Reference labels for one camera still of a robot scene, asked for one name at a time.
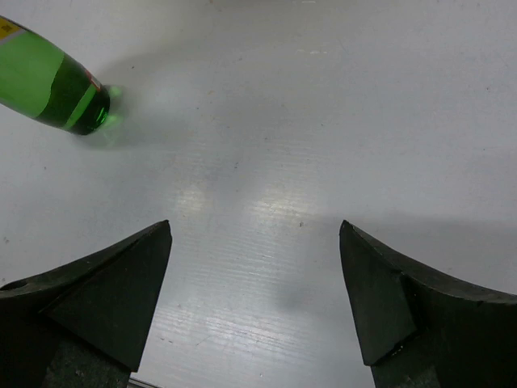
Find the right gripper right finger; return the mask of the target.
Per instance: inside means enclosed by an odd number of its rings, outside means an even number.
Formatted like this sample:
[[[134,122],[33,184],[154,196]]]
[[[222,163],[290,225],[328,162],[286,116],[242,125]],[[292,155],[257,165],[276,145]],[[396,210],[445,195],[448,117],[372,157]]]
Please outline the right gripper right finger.
[[[377,387],[514,387],[516,297],[431,268],[344,221],[343,277]]]

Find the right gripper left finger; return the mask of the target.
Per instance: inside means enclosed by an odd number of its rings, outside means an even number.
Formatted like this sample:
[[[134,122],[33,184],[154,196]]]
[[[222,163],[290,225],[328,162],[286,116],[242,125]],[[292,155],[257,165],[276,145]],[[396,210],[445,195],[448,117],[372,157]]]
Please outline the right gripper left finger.
[[[170,258],[167,220],[1,287],[3,387],[126,387]]]

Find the green bottle red label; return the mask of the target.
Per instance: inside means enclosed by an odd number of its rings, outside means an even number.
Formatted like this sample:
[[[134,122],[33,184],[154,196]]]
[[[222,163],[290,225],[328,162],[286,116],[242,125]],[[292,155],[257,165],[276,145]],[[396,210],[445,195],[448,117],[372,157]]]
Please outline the green bottle red label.
[[[108,122],[116,92],[43,36],[1,17],[1,104],[76,135]]]

